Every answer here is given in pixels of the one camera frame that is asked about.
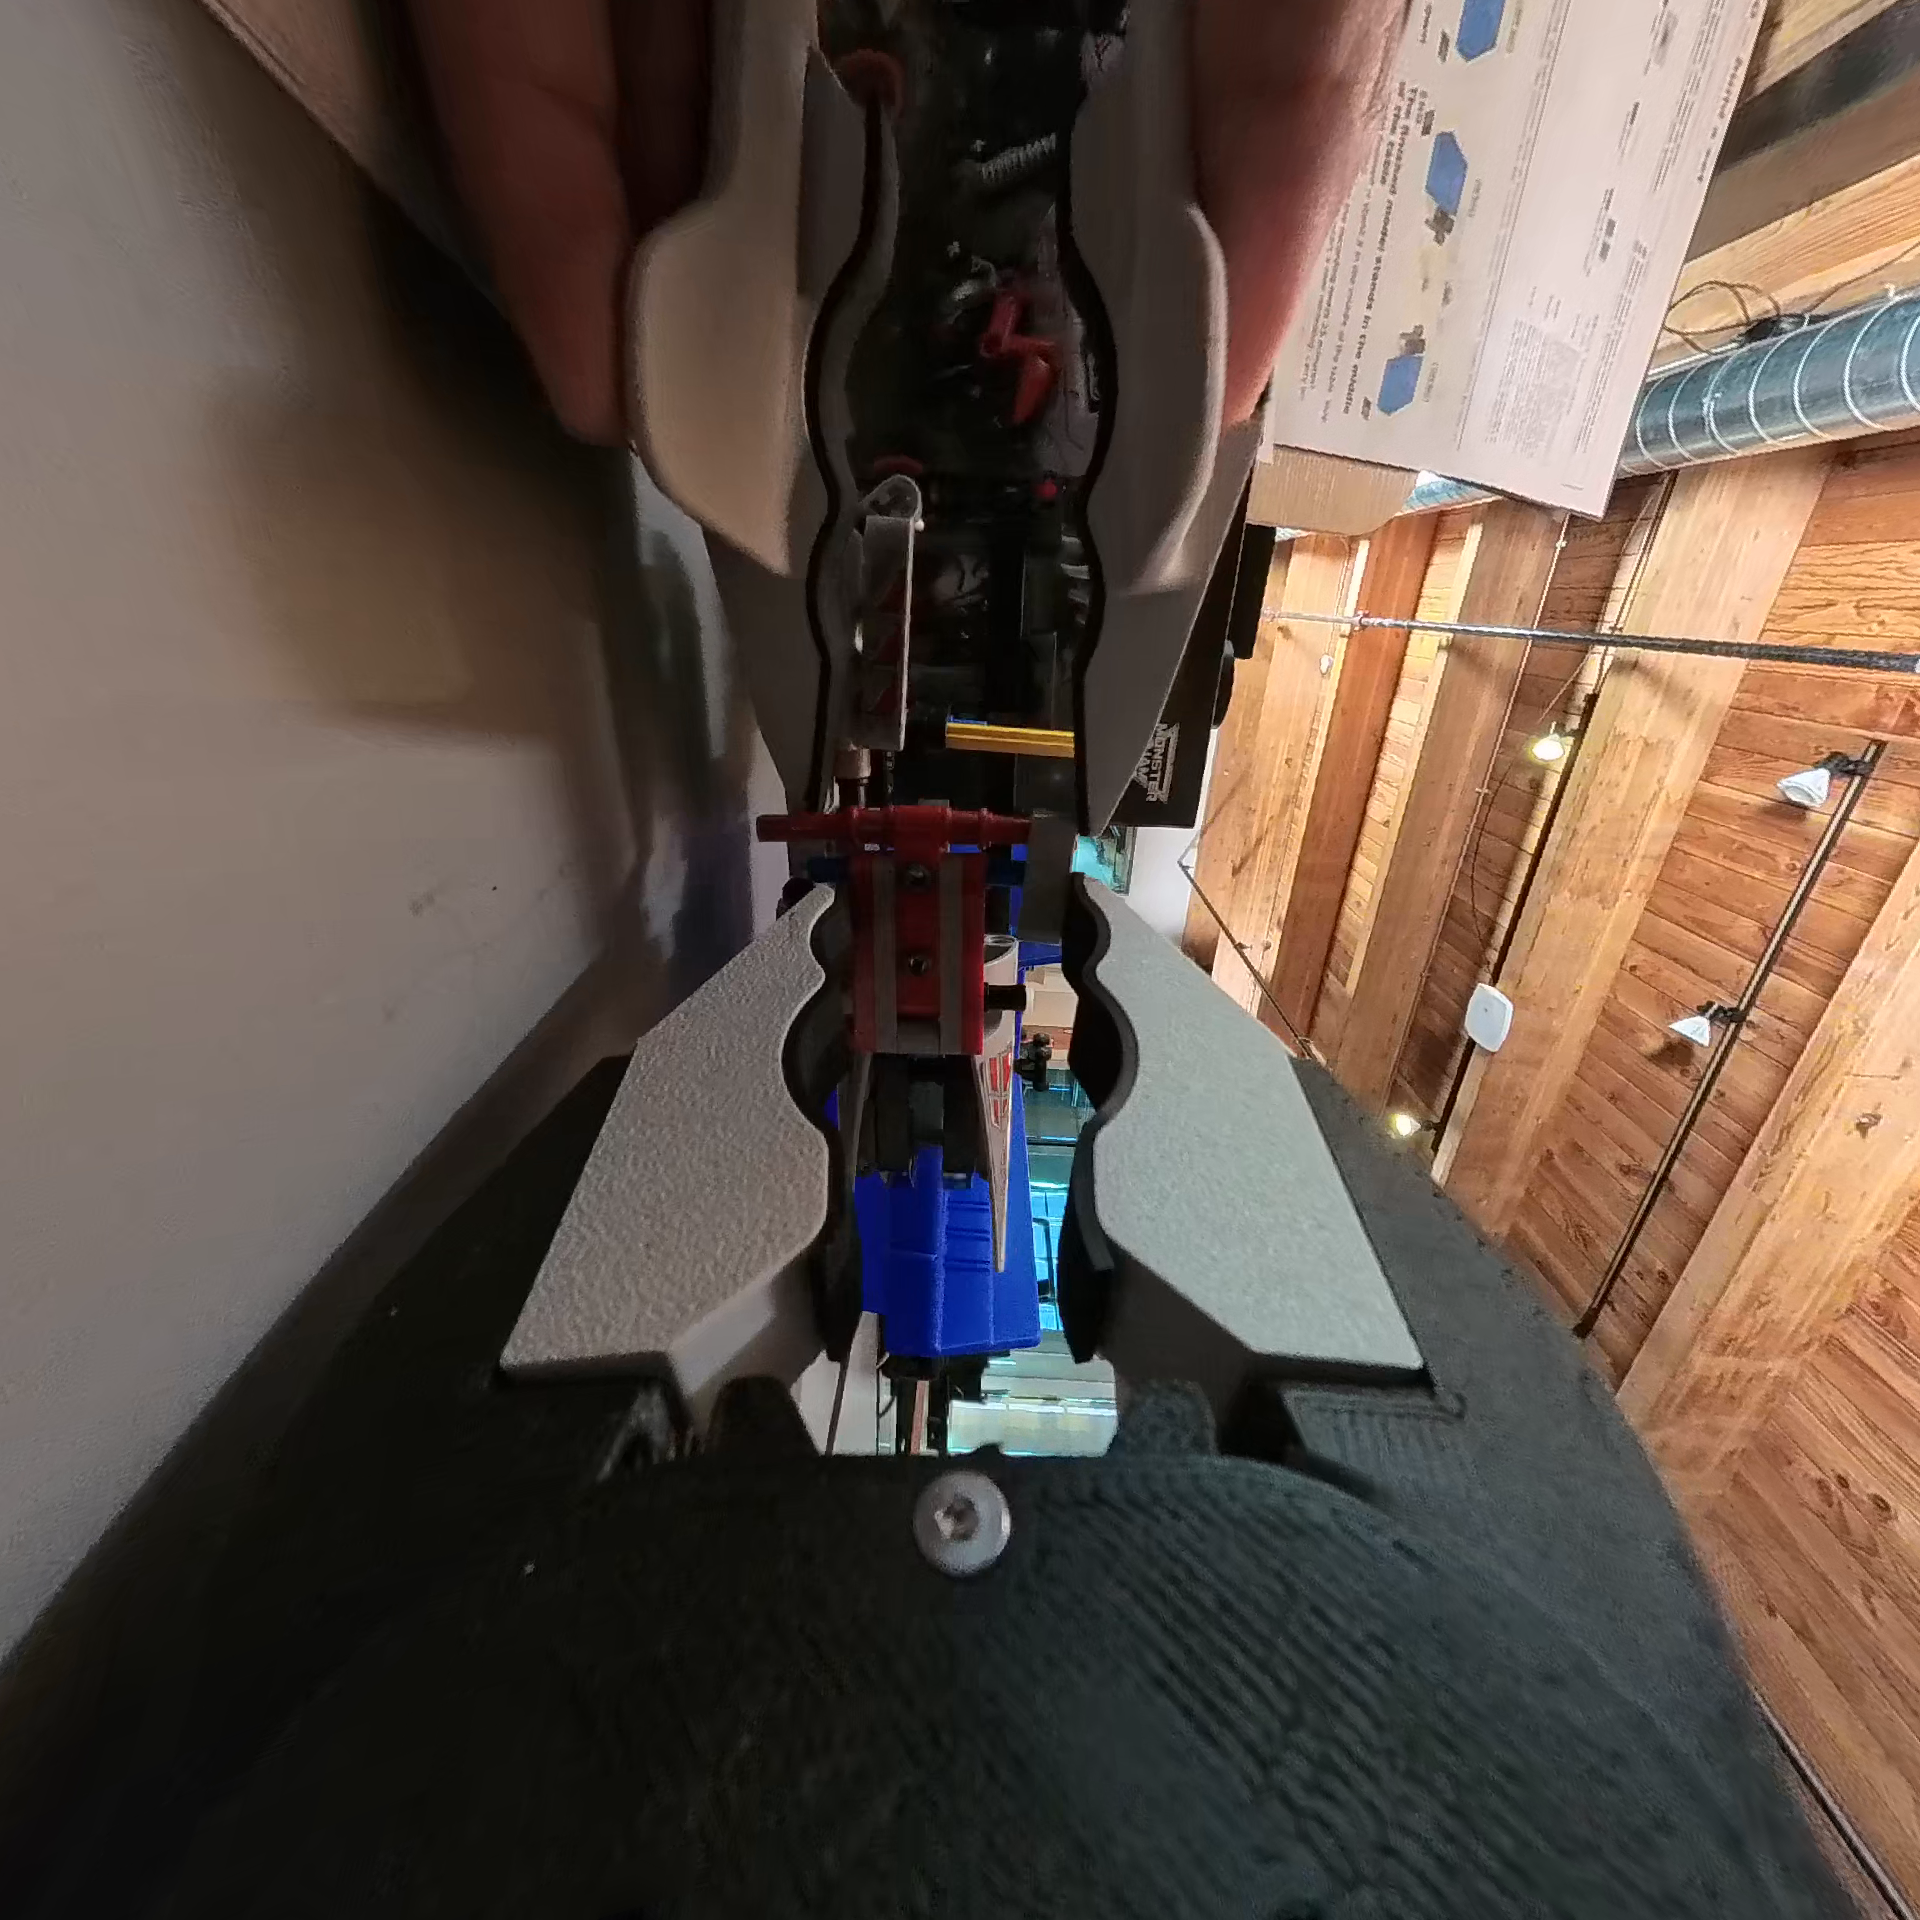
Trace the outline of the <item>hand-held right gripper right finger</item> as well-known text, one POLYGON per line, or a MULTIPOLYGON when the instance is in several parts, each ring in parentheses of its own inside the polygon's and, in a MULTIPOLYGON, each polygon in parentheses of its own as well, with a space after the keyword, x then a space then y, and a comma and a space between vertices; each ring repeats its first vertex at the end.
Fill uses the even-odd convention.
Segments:
POLYGON ((1425 1352, 1290 1048, 1134 907, 1069 880, 1069 1070, 1090 1115, 1059 1248, 1063 1335, 1117 1390, 1425 1390, 1425 1352))

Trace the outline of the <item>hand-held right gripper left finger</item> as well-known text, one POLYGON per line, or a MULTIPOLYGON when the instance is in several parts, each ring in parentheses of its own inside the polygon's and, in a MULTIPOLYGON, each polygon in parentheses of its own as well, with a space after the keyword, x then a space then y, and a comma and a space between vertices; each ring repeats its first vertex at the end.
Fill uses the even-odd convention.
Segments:
POLYGON ((636 1045, 499 1366, 634 1377, 703 1433, 725 1390, 793 1386, 843 1335, 849 918, 814 883, 636 1045))

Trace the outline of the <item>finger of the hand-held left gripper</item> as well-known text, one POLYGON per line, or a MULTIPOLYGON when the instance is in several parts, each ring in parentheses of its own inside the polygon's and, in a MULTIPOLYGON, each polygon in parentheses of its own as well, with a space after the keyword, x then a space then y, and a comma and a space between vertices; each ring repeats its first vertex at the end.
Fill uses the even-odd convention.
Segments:
POLYGON ((1106 354, 1087 469, 1092 633, 1075 666, 1077 807, 1101 832, 1179 677, 1257 426, 1228 426, 1228 271, 1195 199, 1191 6, 1126 6, 1071 123, 1065 242, 1106 354))
POLYGON ((709 535, 785 794, 819 800, 849 720, 849 376, 893 270, 895 134, 833 73, 817 3, 716 3, 711 30, 703 189, 631 266, 631 439, 709 535))

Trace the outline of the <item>brick-built toy vehicle chassis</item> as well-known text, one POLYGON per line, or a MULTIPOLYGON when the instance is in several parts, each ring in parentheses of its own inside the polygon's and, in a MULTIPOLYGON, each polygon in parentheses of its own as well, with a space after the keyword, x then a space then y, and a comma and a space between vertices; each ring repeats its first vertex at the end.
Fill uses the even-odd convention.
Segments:
POLYGON ((1006 1265, 1039 821, 1075 814, 1111 374, 1071 259, 1075 123, 1130 3, 820 3, 869 202, 806 366, 828 520, 819 793, 796 843, 849 913, 853 1192, 978 1195, 1006 1265))

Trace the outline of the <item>grey desk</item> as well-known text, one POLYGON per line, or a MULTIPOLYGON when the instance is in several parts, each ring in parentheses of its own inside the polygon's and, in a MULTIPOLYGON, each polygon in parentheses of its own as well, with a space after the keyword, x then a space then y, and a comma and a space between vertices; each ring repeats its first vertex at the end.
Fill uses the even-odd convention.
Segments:
POLYGON ((410 3, 5 3, 7 1664, 746 931, 764 774, 410 3))

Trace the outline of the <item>person's left hand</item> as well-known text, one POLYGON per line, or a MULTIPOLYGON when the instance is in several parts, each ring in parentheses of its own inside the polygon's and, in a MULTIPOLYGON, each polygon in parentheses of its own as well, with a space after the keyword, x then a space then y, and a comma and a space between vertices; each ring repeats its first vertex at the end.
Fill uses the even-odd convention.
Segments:
MULTIPOLYGON (((638 240, 700 189, 709 6, 410 3, 449 170, 565 426, 626 439, 619 315, 638 240)), ((1407 6, 1191 6, 1195 201, 1228 274, 1223 423, 1260 405, 1369 158, 1407 6)))

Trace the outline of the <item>blue plastic storage bin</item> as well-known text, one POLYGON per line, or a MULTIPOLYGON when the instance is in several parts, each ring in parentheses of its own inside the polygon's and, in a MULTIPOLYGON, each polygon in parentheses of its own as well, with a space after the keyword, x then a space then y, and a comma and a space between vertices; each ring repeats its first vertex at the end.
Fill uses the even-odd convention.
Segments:
POLYGON ((949 1186, 938 1146, 922 1149, 900 1182, 877 1173, 854 1182, 861 1305, 877 1313, 889 1354, 956 1360, 1039 1343, 1021 1095, 1012 1123, 1001 1256, 995 1255, 989 1183, 974 1176, 964 1189, 949 1186))

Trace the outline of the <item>black printed toy box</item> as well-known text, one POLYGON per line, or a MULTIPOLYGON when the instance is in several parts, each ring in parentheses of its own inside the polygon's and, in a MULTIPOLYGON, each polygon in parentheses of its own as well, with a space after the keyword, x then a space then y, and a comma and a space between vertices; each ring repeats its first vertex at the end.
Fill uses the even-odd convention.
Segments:
POLYGON ((1262 633, 1273 552, 1275 530, 1237 510, 1113 825, 1198 825, 1214 735, 1230 713, 1238 666, 1253 661, 1262 633))

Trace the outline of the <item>white printed poster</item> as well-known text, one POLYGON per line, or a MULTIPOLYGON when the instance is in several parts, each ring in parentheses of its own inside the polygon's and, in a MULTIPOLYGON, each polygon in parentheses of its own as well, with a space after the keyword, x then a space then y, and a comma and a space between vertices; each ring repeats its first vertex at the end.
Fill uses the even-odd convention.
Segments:
POLYGON ((1597 515, 1764 10, 1410 3, 1262 455, 1597 515))

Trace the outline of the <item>ceiling sprinkler pipe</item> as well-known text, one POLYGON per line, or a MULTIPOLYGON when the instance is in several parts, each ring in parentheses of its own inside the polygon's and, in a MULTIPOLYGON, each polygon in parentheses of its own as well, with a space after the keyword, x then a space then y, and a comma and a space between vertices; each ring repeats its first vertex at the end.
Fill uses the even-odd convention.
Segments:
POLYGON ((1510 640, 1527 646, 1558 649, 1610 649, 1617 654, 1674 656, 1701 661, 1737 661, 1747 664, 1795 664, 1828 666, 1846 674, 1874 674, 1915 681, 1918 654, 1873 646, 1838 646, 1810 642, 1767 640, 1702 640, 1692 635, 1655 635, 1628 631, 1562 631, 1502 622, 1470 622, 1418 615, 1363 615, 1363 613, 1310 613, 1306 607, 1279 607, 1260 615, 1265 626, 1284 622, 1331 626, 1367 633, 1431 633, 1441 637, 1510 640))

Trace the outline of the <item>black lighting track rail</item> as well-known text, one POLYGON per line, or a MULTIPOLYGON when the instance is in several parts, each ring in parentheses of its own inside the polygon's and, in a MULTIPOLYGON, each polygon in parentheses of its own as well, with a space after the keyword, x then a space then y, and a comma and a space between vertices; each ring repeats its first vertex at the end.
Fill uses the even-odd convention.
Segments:
MULTIPOLYGON (((1839 838, 1844 837, 1846 827, 1851 825, 1851 821, 1857 815, 1860 794, 1865 793, 1867 785, 1873 785, 1873 781, 1881 773, 1881 762, 1884 762, 1884 757, 1887 752, 1887 741, 1884 735, 1873 735, 1873 738, 1865 741, 1860 752, 1873 741, 1881 742, 1881 757, 1879 757, 1879 765, 1877 765, 1874 774, 1870 779, 1862 779, 1862 781, 1857 781, 1857 784, 1851 784, 1851 781, 1850 784, 1835 784, 1835 789, 1830 793, 1830 802, 1826 807, 1822 807, 1818 811, 1804 811, 1804 814, 1822 815, 1823 825, 1822 825, 1822 829, 1814 838, 1812 853, 1809 855, 1805 863, 1797 872, 1797 877, 1793 882, 1793 888, 1790 888, 1790 894, 1782 903, 1782 910, 1781 910, 1779 918, 1771 923, 1771 927, 1767 931, 1767 939, 1764 939, 1764 945, 1761 947, 1757 960, 1748 968, 1739 993, 1735 998, 1727 998, 1727 1001, 1745 1001, 1751 1008, 1751 1016, 1757 1011, 1764 986, 1769 984, 1769 979, 1771 979, 1771 976, 1773 976, 1773 970, 1777 970, 1777 966, 1779 966, 1779 961, 1786 952, 1786 945, 1787 945, 1790 936, 1797 931, 1797 925, 1804 918, 1804 913, 1809 910, 1809 903, 1812 901, 1812 895, 1818 891, 1820 880, 1823 877, 1828 863, 1834 861, 1834 855, 1838 850, 1839 838)), ((1591 1290, 1591 1297, 1582 1305, 1582 1309, 1580 1309, 1580 1313, 1572 1323, 1572 1335, 1578 1338, 1593 1337, 1604 1309, 1613 1301, 1617 1289, 1618 1289, 1618 1283, 1626 1274, 1626 1267, 1629 1265, 1631 1255, 1638 1250, 1641 1237, 1644 1237, 1647 1223, 1652 1221, 1652 1216, 1658 1213, 1658 1206, 1659 1206, 1659 1202, 1663 1199, 1663 1195, 1671 1186, 1674 1173, 1679 1166, 1679 1161, 1683 1161, 1683 1157, 1685 1157, 1685 1151, 1686 1151, 1686 1146, 1690 1146, 1690 1143, 1695 1133, 1695 1126, 1699 1126, 1702 1112, 1713 1104, 1713 1097, 1718 1090, 1718 1081, 1724 1077, 1724 1070, 1730 1063, 1737 1045, 1695 1048, 1695 1051, 1702 1051, 1702 1065, 1695 1074, 1692 1091, 1686 1095, 1686 1104, 1679 1110, 1677 1121, 1674 1123, 1671 1136, 1663 1143, 1663 1149, 1661 1149, 1659 1158, 1655 1158, 1655 1163, 1651 1168, 1651 1175, 1647 1175, 1647 1182, 1646 1182, 1637 1203, 1631 1206, 1631 1210, 1629 1210, 1629 1216, 1623 1224, 1623 1231, 1617 1240, 1617 1248, 1610 1255, 1607 1265, 1599 1271, 1599 1277, 1597 1277, 1597 1281, 1591 1290)))

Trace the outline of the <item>silver ventilation duct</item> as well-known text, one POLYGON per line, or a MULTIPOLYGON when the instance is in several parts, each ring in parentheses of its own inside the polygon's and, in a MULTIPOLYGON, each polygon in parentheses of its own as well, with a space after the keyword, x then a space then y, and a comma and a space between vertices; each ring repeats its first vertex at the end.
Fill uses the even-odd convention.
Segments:
POLYGON ((1618 478, 1918 423, 1918 295, 1777 329, 1655 371, 1628 419, 1618 478))

